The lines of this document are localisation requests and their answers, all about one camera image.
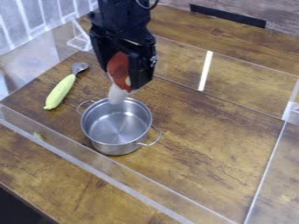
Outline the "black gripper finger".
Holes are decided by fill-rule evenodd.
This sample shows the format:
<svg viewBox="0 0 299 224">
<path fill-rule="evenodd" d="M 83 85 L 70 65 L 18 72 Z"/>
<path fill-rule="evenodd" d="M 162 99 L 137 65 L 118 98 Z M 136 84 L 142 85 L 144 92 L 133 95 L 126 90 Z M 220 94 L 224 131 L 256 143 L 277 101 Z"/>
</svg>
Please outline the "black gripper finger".
<svg viewBox="0 0 299 224">
<path fill-rule="evenodd" d="M 156 54 L 141 52 L 128 52 L 128 78 L 129 78 L 129 90 L 140 89 L 153 78 Z"/>
<path fill-rule="evenodd" d="M 103 71 L 106 71 L 107 62 L 114 56 L 114 54 L 120 51 L 116 39 L 107 33 L 105 34 L 90 33 L 89 39 L 99 67 Z"/>
</svg>

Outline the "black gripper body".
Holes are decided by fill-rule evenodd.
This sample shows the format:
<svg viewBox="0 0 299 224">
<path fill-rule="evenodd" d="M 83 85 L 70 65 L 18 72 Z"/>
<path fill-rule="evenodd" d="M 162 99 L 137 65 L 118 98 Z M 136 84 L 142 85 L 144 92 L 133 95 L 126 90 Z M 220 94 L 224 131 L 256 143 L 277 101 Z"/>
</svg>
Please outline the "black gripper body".
<svg viewBox="0 0 299 224">
<path fill-rule="evenodd" d="M 154 6 L 150 0 L 97 0 L 97 10 L 87 14 L 89 34 L 107 33 L 114 37 L 120 50 L 152 48 L 154 37 L 146 25 Z"/>
</svg>

